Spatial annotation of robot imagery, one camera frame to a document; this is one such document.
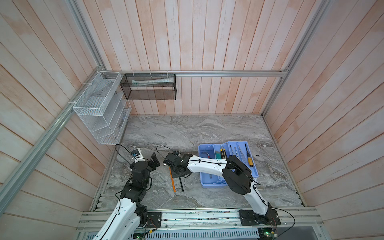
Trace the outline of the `black long hex key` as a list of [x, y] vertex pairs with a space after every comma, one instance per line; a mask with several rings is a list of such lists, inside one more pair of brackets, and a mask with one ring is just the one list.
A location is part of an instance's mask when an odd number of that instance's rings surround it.
[[183, 182], [182, 182], [182, 178], [179, 177], [179, 182], [180, 182], [180, 185], [181, 185], [181, 189], [182, 189], [182, 192], [184, 193], [184, 186], [183, 186]]

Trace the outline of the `clear handled tester screwdriver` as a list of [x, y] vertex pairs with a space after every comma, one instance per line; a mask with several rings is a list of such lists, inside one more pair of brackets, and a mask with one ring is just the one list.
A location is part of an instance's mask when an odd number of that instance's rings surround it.
[[238, 145], [238, 151], [239, 151], [239, 154], [241, 156], [241, 161], [245, 164], [245, 165], [248, 165], [248, 158], [247, 156], [244, 154], [244, 146], [242, 145], [243, 143], [240, 143], [238, 142], [237, 145]]

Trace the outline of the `teal utility knife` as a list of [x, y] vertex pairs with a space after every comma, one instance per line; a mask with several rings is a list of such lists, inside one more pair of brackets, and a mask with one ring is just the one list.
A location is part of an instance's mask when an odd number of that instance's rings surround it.
[[218, 151], [215, 151], [215, 157], [216, 157], [217, 160], [222, 159], [221, 153], [218, 152]]

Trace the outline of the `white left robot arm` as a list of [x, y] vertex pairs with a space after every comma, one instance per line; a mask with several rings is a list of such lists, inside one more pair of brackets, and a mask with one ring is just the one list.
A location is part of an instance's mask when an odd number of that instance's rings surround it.
[[130, 164], [132, 174], [118, 197], [114, 211], [94, 237], [95, 240], [128, 240], [137, 228], [148, 222], [148, 208], [141, 204], [153, 180], [150, 173], [160, 166], [155, 153], [151, 159], [139, 160]]

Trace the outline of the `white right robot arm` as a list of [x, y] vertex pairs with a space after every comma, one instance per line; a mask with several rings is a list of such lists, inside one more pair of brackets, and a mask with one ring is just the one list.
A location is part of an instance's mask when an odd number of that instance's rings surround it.
[[173, 178], [187, 177], [192, 173], [205, 173], [224, 178], [228, 187], [235, 193], [244, 196], [255, 214], [267, 216], [271, 205], [262, 197], [257, 189], [257, 182], [252, 171], [236, 156], [227, 159], [207, 159], [185, 154], [179, 157], [168, 153], [164, 164], [171, 168]]

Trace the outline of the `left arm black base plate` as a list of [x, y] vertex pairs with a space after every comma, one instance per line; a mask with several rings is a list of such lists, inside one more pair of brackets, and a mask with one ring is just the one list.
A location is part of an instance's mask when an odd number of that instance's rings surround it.
[[137, 228], [150, 228], [158, 229], [161, 227], [162, 213], [149, 212], [146, 214], [131, 214], [126, 220], [123, 221], [123, 227], [137, 229]]

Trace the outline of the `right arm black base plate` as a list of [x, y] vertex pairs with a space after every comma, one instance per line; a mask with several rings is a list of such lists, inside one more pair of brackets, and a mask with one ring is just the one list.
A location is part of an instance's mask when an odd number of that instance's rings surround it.
[[266, 215], [255, 214], [252, 210], [239, 210], [242, 226], [281, 225], [281, 220], [276, 210], [268, 210]]

